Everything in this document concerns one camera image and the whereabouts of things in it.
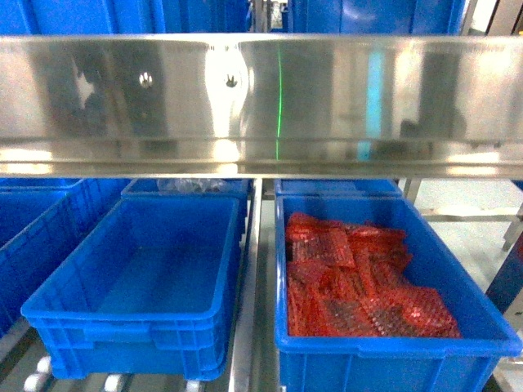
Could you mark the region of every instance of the bolt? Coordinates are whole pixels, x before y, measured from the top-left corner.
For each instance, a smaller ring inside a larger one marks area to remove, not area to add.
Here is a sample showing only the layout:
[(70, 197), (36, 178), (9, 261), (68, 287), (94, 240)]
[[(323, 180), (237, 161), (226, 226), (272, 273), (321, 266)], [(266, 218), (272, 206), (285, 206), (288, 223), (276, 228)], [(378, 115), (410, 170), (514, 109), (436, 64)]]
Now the bolt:
[(148, 72), (141, 73), (139, 80), (140, 86), (143, 88), (151, 88), (153, 86), (153, 77)]
[(237, 84), (238, 84), (238, 81), (235, 80), (235, 76), (234, 76), (234, 75), (232, 75), (232, 76), (227, 75), (227, 82), (226, 82), (226, 85), (227, 85), (228, 87), (230, 87), (230, 88), (232, 88), (232, 87), (236, 87)]

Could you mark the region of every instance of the metal post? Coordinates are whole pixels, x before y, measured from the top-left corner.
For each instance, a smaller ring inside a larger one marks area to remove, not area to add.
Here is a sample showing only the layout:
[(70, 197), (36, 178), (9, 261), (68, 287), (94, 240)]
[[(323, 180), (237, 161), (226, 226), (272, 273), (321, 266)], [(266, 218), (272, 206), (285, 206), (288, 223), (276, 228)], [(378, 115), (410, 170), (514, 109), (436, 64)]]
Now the metal post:
[(257, 259), (262, 220), (262, 186), (263, 179), (258, 178), (254, 181), (253, 200), (249, 214), (250, 224), (245, 244), (247, 259), (244, 266), (244, 281), (239, 292), (239, 308), (230, 365), (229, 392), (248, 391), (251, 382)]
[(421, 178), (408, 178), (405, 182), (403, 195), (414, 204), (418, 196), (419, 187), (422, 184)]

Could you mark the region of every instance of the white floor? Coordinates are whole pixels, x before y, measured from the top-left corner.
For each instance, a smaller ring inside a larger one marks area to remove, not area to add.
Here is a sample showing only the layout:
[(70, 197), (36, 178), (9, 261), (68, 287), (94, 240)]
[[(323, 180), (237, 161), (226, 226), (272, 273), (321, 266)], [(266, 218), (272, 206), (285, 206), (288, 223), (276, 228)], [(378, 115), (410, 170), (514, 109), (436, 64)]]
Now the white floor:
[[(423, 180), (415, 206), (496, 208), (519, 207), (522, 203), (523, 192), (509, 180)], [(431, 223), (483, 291), (507, 255), (501, 248), (508, 225), (508, 222)]]

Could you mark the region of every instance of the empty blue crate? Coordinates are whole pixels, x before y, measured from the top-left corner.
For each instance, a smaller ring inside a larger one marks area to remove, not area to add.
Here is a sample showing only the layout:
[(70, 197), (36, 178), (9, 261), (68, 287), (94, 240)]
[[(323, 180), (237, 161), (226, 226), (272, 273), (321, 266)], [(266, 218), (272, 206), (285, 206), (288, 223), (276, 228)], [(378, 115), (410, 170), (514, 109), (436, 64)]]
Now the empty blue crate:
[[(294, 212), (404, 229), (413, 254), (406, 277), (438, 290), (463, 339), (289, 336), (285, 226)], [(276, 255), (275, 341), (287, 392), (479, 392), (501, 357), (521, 352), (516, 333), (405, 199), (278, 197)]]
[(116, 203), (126, 180), (84, 180), (74, 191), (0, 193), (0, 336), (20, 307)]
[(465, 0), (288, 0), (290, 33), (458, 34)]
[(22, 190), (72, 190), (80, 185), (78, 178), (0, 178), (0, 192)]
[(245, 231), (245, 217), (247, 216), (247, 199), (251, 189), (251, 180), (232, 180), (232, 179), (223, 179), (226, 182), (226, 189), (222, 191), (209, 191), (205, 193), (187, 193), (183, 194), (175, 190), (160, 190), (158, 187), (158, 181), (152, 179), (138, 179), (133, 180), (131, 183), (123, 190), (123, 198), (132, 198), (135, 196), (165, 196), (165, 195), (179, 195), (179, 196), (189, 196), (189, 197), (216, 197), (216, 196), (225, 196), (233, 197), (239, 200), (239, 213), (238, 218), (243, 222), (243, 225), (239, 228), (242, 230), (242, 233)]
[(391, 180), (275, 180), (277, 195), (398, 196), (402, 192)]
[(226, 365), (239, 269), (236, 198), (122, 199), (22, 314), (53, 374), (183, 374)]

